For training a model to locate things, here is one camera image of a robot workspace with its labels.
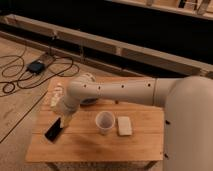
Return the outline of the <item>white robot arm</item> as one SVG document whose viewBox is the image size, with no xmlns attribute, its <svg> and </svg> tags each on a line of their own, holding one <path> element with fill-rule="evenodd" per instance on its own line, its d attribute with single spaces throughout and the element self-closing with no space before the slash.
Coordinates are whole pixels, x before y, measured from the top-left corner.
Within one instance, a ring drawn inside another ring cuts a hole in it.
<svg viewBox="0 0 213 171">
<path fill-rule="evenodd" d="M 86 73 L 68 83 L 56 111 L 69 117 L 89 98 L 163 108 L 163 171 L 213 171 L 213 79 L 189 76 L 100 83 Z"/>
</svg>

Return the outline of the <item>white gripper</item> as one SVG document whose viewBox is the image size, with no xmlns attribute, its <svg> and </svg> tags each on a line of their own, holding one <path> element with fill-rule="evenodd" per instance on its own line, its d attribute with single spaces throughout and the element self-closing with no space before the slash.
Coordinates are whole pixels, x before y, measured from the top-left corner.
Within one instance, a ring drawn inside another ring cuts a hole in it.
<svg viewBox="0 0 213 171">
<path fill-rule="evenodd" d="M 72 120 L 72 115 L 78 110 L 80 100 L 74 97 L 63 96 L 56 104 L 56 113 L 62 115 L 60 127 L 65 128 Z"/>
</svg>

